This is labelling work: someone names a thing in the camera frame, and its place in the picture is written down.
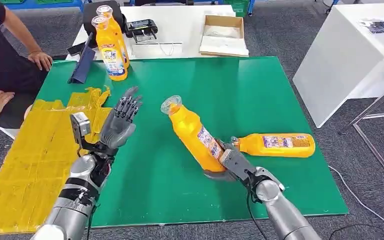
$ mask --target gray robotic hand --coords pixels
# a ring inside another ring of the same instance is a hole
[[[117,149],[126,144],[127,139],[136,129],[133,118],[142,105],[142,96],[134,97],[138,87],[129,88],[108,114],[100,132],[99,140],[110,149]]]

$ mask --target white desk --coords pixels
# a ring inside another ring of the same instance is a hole
[[[204,15],[235,16],[231,5],[199,5],[199,6],[122,6],[121,12],[128,22],[152,19],[158,27],[156,34],[159,43],[182,43],[174,45],[174,52],[171,56],[165,55],[160,46],[132,46],[135,41],[125,35],[127,53],[130,59],[160,59],[160,58],[195,58],[204,57],[199,53]],[[83,43],[88,35],[81,26],[73,45]],[[172,48],[171,44],[161,45],[166,53]],[[79,60],[79,56],[68,55],[67,60]],[[101,59],[101,54],[95,55],[96,60]]]
[[[347,99],[384,94],[384,45],[363,19],[384,20],[384,3],[334,6],[293,77],[318,128]]]

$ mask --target floor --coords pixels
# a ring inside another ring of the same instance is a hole
[[[291,80],[326,17],[324,15],[325,9],[326,7],[321,2],[312,0],[257,2],[254,7],[254,15],[245,19],[245,39],[250,54],[252,56],[278,56],[286,75]],[[64,49],[73,41],[75,36],[73,32],[80,26],[79,13],[72,11],[70,14],[65,12],[58,17],[49,12],[47,19],[40,18],[40,20],[37,20],[39,19],[37,12],[24,12],[19,15],[32,31],[33,36],[38,39],[39,44],[43,46],[43,49],[51,55],[61,55],[64,53]],[[54,32],[56,30],[51,26],[57,26],[66,31],[65,33]],[[19,44],[14,43],[14,45],[17,49],[20,48]],[[350,129],[346,135],[337,134],[373,99],[348,100],[322,128],[316,129],[299,98],[299,94],[296,91],[295,94],[298,96],[297,98],[313,129],[325,160],[343,174],[350,188],[365,204],[384,217],[384,170],[355,130]],[[378,110],[384,112],[384,105]],[[360,126],[384,156],[384,118],[363,120]],[[9,137],[1,132],[0,144],[2,144],[0,150],[1,165],[9,149],[9,147],[5,148],[5,146],[11,144]],[[361,207],[336,174],[333,174],[333,177],[348,206],[349,214],[309,217],[309,222],[320,234],[321,238],[327,240],[334,230],[350,224],[375,225],[384,230],[384,222]],[[317,194],[318,190],[314,189],[313,191],[314,194]],[[266,232],[268,239],[277,238],[269,221],[260,220],[259,224]],[[335,233],[331,239],[384,240],[382,230],[367,226],[350,227]],[[29,239],[30,236],[30,234],[1,235],[0,240],[24,240]],[[243,240],[262,239],[262,236],[254,223],[240,221],[93,229],[89,239]]]

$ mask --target white cord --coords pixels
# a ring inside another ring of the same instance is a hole
[[[330,169],[332,169],[333,171],[335,171],[340,179],[342,180],[343,184],[345,185],[345,187],[348,189],[348,191],[354,196],[355,199],[357,199],[358,203],[360,203],[361,206],[363,206],[365,209],[369,210],[371,213],[373,213],[374,215],[376,215],[378,218],[380,218],[382,221],[384,221],[384,218],[381,217],[379,214],[377,214],[375,211],[373,211],[372,209],[370,209],[368,206],[366,206],[364,203],[362,203],[362,201],[360,201],[360,199],[354,194],[354,192],[350,189],[350,187],[347,185],[347,183],[345,182],[344,178],[342,177],[342,174],[336,170],[335,168],[331,167],[328,165],[328,167]]]
[[[155,40],[152,40],[152,39],[143,40],[143,41],[138,42],[138,43],[136,43],[136,44],[138,44],[138,45],[146,45],[146,43],[143,43],[143,42],[152,42],[152,43],[156,43],[156,44],[158,44],[159,49],[161,49],[161,52],[162,52],[164,55],[166,55],[166,56],[171,56],[171,55],[173,55],[173,53],[174,53],[174,51],[175,51],[175,44],[174,44],[174,43],[171,44],[171,49],[170,49],[170,51],[169,51],[168,53],[166,53],[166,51],[164,51],[163,47],[161,46],[161,43],[159,43],[159,42],[157,42],[157,41],[155,41]]]

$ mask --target plastic bottle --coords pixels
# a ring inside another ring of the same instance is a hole
[[[224,172],[219,158],[223,149],[202,125],[200,117],[182,104],[178,95],[169,97],[161,104],[161,112],[168,115],[176,135],[201,165],[202,169]]]
[[[254,156],[308,158],[313,155],[316,143],[306,133],[253,133],[246,137],[232,137],[239,151]]]
[[[118,44],[121,47],[121,51],[124,58],[124,65],[125,65],[125,68],[127,69],[130,66],[129,55],[127,54],[127,48],[126,48],[125,41],[123,39],[122,29],[120,28],[120,25],[117,23],[117,21],[113,17],[113,9],[108,5],[101,5],[96,9],[96,14],[102,15],[108,18],[109,28],[114,33],[115,38],[117,39]]]
[[[92,25],[96,28],[96,42],[102,54],[109,78],[113,81],[122,81],[127,78],[120,45],[113,32],[108,28],[108,18],[98,15],[92,19]]]

